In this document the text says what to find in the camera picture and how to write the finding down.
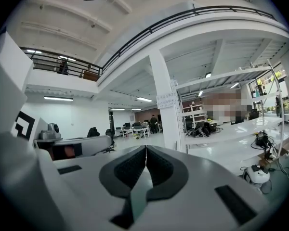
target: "white device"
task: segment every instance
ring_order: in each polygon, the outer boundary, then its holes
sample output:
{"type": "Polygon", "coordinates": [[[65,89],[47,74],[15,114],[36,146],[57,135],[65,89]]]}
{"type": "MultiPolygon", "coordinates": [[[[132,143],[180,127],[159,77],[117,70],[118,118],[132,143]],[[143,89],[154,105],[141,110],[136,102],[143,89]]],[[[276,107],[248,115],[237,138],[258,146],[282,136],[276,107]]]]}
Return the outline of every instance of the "white device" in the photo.
{"type": "Polygon", "coordinates": [[[261,186],[269,181],[270,173],[259,165],[252,165],[244,170],[243,179],[262,193],[261,186]]]}

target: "fluorescent light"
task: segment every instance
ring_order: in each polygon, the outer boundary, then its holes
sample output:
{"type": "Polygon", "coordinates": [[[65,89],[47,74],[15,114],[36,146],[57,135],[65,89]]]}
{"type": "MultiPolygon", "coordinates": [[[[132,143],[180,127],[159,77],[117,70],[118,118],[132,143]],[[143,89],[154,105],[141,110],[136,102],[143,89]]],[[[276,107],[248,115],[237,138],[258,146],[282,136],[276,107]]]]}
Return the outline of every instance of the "fluorescent light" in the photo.
{"type": "Polygon", "coordinates": [[[142,98],[142,97],[139,97],[139,98],[136,98],[137,100],[142,100],[142,101],[146,101],[146,102],[152,102],[151,99],[147,99],[147,98],[142,98]]]}
{"type": "MultiPolygon", "coordinates": [[[[239,84],[239,83],[236,83],[236,84],[234,84],[234,85],[233,85],[231,88],[233,88],[233,87],[237,86],[238,84],[239,84]]],[[[231,88],[230,88],[230,89],[231,89],[231,88]]]]}
{"type": "Polygon", "coordinates": [[[50,96],[44,96],[44,99],[59,100],[59,101],[73,101],[74,100],[72,98],[60,98],[60,97],[50,97],[50,96]]]}

